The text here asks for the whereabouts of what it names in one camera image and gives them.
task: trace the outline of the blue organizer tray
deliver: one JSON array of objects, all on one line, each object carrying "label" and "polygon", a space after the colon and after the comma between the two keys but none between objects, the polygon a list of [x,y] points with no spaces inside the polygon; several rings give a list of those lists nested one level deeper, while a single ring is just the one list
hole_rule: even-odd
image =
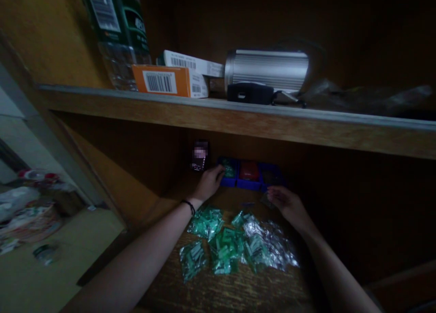
[{"label": "blue organizer tray", "polygon": [[[220,164],[222,158],[224,158],[224,156],[220,156],[218,158],[217,164]],[[239,161],[237,159],[232,159],[230,157],[225,157],[225,158],[229,159],[232,163],[234,163],[234,166],[236,167],[236,177],[235,178],[223,178],[221,180],[220,185],[224,186],[224,187],[236,187],[236,179],[239,175]]]},{"label": "blue organizer tray", "polygon": [[[259,172],[260,175],[262,177],[262,186],[261,186],[261,191],[263,193],[265,193],[268,189],[269,186],[273,186],[273,185],[281,185],[281,186],[285,186],[286,187],[286,181],[282,175],[282,172],[280,171],[279,167],[275,164],[268,164],[268,163],[258,163],[258,167],[259,167]],[[272,173],[274,173],[279,181],[276,184],[266,184],[263,180],[263,176],[262,176],[262,172],[263,171],[271,171]]]},{"label": "blue organizer tray", "polygon": [[241,163],[239,163],[238,180],[236,182],[236,187],[259,191],[261,185],[263,184],[263,179],[262,179],[262,174],[260,173],[260,169],[259,169],[259,181],[250,181],[250,180],[239,179],[240,168],[241,168]]}]

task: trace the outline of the bracelet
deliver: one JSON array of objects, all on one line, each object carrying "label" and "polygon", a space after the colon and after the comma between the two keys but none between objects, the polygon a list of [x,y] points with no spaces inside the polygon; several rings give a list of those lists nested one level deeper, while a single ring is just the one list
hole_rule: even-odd
[{"label": "bracelet", "polygon": [[181,201],[181,203],[186,203],[186,204],[188,204],[188,205],[190,206],[190,208],[191,208],[191,214],[192,214],[192,215],[195,214],[194,206],[193,206],[190,202],[188,202],[187,200],[183,199],[183,200]]}]

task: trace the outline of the metal cylinder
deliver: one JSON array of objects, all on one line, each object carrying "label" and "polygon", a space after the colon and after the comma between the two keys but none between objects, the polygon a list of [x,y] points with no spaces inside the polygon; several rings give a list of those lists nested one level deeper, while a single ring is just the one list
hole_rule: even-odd
[{"label": "metal cylinder", "polygon": [[274,91],[298,92],[306,78],[309,58],[302,52],[232,50],[224,76],[225,89],[241,81],[257,82]]}]

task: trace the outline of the green bottle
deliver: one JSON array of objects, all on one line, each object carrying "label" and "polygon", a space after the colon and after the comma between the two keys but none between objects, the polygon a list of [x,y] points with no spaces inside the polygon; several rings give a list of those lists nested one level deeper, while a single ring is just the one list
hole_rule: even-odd
[{"label": "green bottle", "polygon": [[139,0],[82,0],[116,89],[138,91],[133,64],[151,64]]}]

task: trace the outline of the tiled floor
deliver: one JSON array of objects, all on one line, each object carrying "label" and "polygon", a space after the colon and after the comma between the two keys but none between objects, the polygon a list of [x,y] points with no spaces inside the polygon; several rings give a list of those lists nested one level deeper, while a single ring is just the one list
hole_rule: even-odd
[{"label": "tiled floor", "polygon": [[0,312],[58,312],[79,290],[77,280],[122,231],[108,210],[86,209],[41,242],[59,246],[59,259],[45,267],[26,244],[0,256]]}]

